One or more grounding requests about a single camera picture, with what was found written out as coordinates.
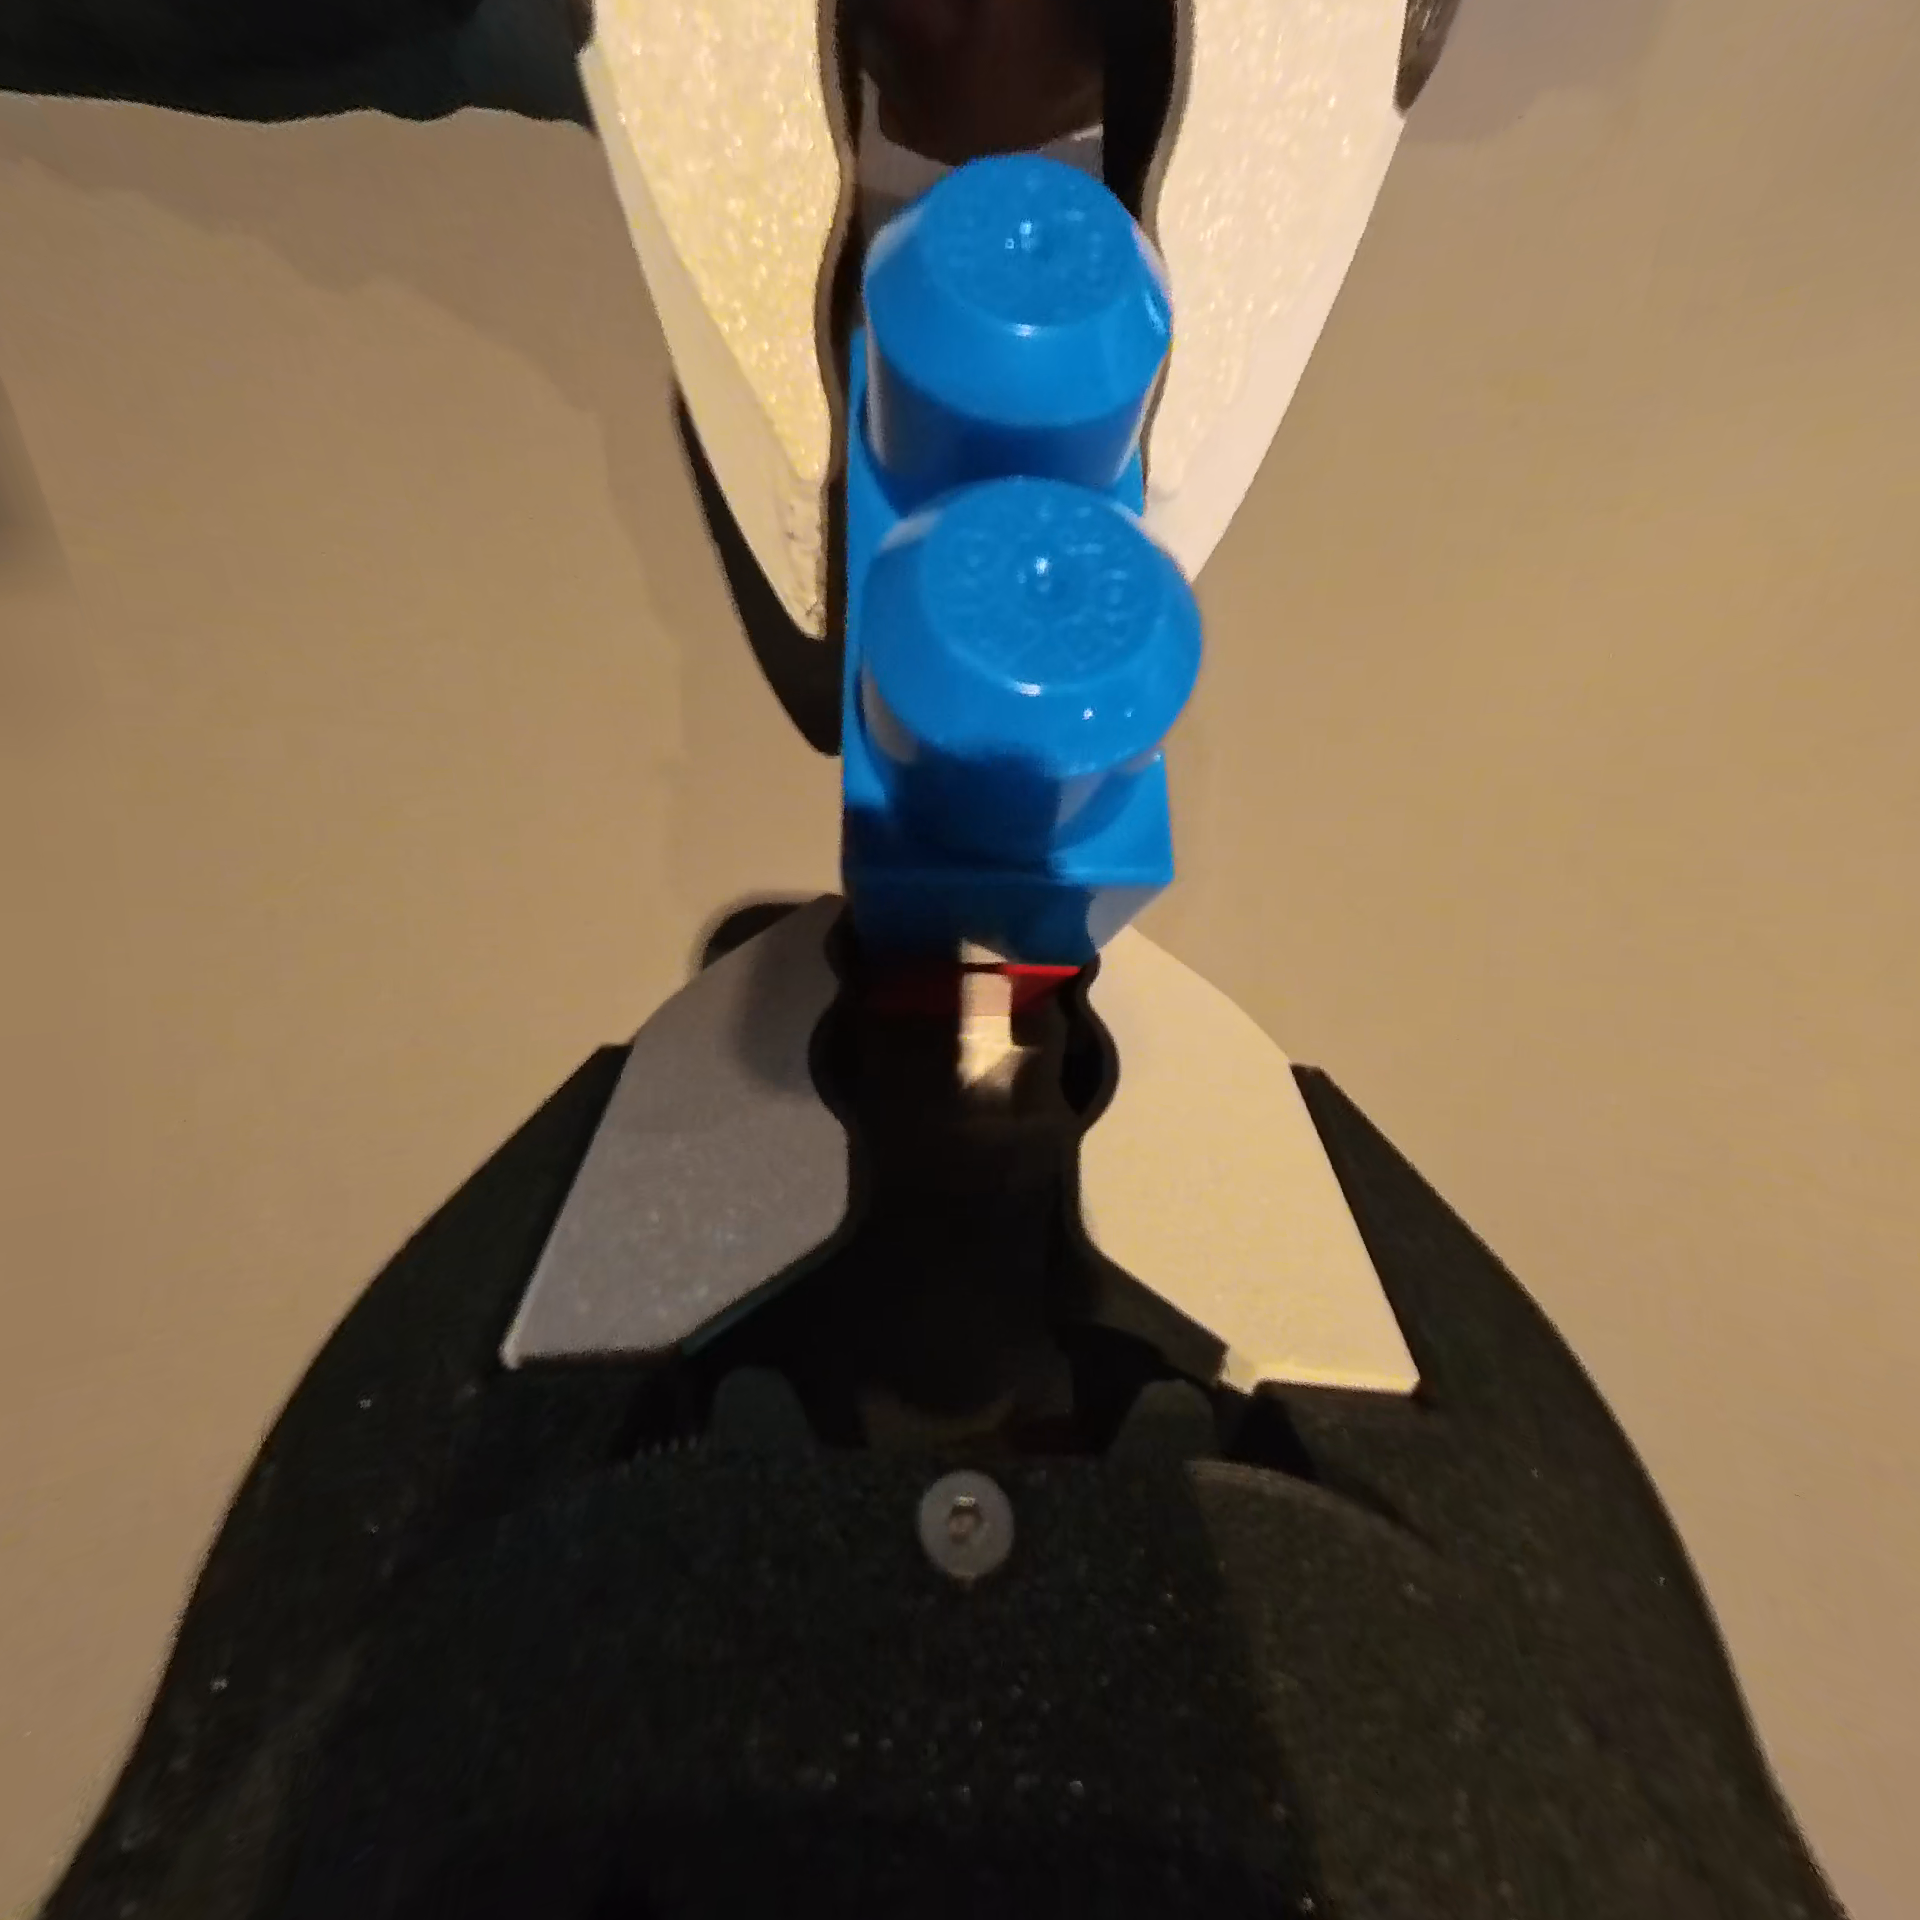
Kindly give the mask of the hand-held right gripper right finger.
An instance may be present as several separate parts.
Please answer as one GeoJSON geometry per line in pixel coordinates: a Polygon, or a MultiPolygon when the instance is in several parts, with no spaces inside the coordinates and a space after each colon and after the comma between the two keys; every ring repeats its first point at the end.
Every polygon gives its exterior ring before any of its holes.
{"type": "Polygon", "coordinates": [[[1126,927],[1093,980],[1117,1082],[1080,1146],[1093,1244],[1220,1352],[1233,1392],[1413,1393],[1420,1372],[1286,1052],[1126,927]]]}

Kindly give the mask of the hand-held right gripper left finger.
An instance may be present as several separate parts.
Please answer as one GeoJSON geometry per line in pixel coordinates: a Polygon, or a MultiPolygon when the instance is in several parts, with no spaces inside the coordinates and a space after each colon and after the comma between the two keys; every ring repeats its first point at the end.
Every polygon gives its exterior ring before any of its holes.
{"type": "Polygon", "coordinates": [[[813,1052],[844,900],[793,904],[640,1022],[501,1342],[507,1367],[691,1352],[836,1243],[851,1142],[813,1052]]]}

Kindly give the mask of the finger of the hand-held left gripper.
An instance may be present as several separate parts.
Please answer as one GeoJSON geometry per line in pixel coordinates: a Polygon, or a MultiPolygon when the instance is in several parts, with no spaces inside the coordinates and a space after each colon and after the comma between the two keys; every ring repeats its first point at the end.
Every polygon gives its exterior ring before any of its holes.
{"type": "Polygon", "coordinates": [[[578,72],[700,452],[828,640],[857,166],[841,3],[594,3],[578,72]]]}
{"type": "Polygon", "coordinates": [[[1144,517],[1197,580],[1244,506],[1404,136],[1407,3],[1177,3],[1144,224],[1171,349],[1144,517]]]}

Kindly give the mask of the red mega block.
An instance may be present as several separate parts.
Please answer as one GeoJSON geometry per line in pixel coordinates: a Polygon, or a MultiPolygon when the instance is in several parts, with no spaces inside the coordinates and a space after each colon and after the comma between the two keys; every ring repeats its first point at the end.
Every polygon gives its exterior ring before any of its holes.
{"type": "Polygon", "coordinates": [[[1023,1019],[1084,973],[1043,963],[883,957],[854,967],[851,994],[876,1017],[960,1022],[968,1007],[996,1007],[1003,987],[1007,1010],[1023,1019]]]}

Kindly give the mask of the blue two-stud mega block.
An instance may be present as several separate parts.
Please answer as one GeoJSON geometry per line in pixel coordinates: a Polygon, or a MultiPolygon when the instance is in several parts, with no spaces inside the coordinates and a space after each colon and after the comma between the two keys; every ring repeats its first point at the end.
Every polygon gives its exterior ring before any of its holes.
{"type": "Polygon", "coordinates": [[[841,873],[878,963],[1067,976],[1176,879],[1204,617],[1140,454],[1171,332],[1137,220],[1064,159],[973,159],[867,252],[841,873]]]}

